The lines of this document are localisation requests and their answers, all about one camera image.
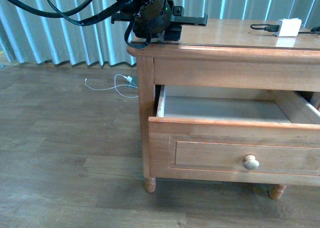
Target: round wooden knob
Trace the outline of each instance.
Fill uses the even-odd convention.
[[[254,155],[247,155],[244,158],[244,168],[247,170],[255,170],[259,167],[259,162]]]

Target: open drawer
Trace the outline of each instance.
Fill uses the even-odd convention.
[[[152,177],[319,185],[320,112],[294,91],[162,86],[149,149]]]

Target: laminate flooring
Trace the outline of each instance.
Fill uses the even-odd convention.
[[[0,69],[0,228],[320,227],[320,187],[274,201],[270,185],[159,178],[146,193],[138,99],[84,85],[111,87],[115,74],[136,70]]]

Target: curtain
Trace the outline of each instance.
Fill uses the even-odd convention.
[[[20,0],[39,10],[53,11],[46,0]],[[84,0],[53,0],[62,10],[71,10]],[[320,25],[320,0],[174,0],[184,6],[185,16],[215,19],[278,20],[300,18],[306,28]],[[112,5],[115,0],[94,0],[80,14],[81,20]],[[50,19],[29,14],[6,0],[0,0],[0,44],[9,61],[20,63],[52,60],[54,64],[70,61],[72,65],[99,62],[110,65],[135,58],[127,54],[124,33],[126,22],[79,27],[64,19]]]

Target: wooden nightstand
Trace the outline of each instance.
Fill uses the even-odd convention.
[[[179,42],[128,47],[147,192],[156,177],[278,184],[275,200],[287,185],[320,186],[320,112],[295,92],[320,92],[320,36],[252,23],[214,19]]]

